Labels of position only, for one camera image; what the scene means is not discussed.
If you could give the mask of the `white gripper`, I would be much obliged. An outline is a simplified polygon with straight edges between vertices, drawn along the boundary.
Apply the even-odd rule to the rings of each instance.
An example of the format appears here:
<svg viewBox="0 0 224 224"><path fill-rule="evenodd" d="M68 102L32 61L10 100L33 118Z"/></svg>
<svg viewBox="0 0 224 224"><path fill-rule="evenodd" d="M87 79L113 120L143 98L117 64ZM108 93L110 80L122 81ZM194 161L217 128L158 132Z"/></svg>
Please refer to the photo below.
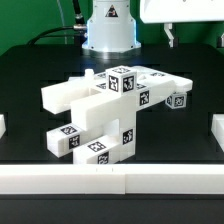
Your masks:
<svg viewBox="0 0 224 224"><path fill-rule="evenodd" d="M177 22L224 21L224 0L140 0L140 18L144 23L165 23L169 46L178 46L173 34ZM224 33L217 39L224 48Z"/></svg>

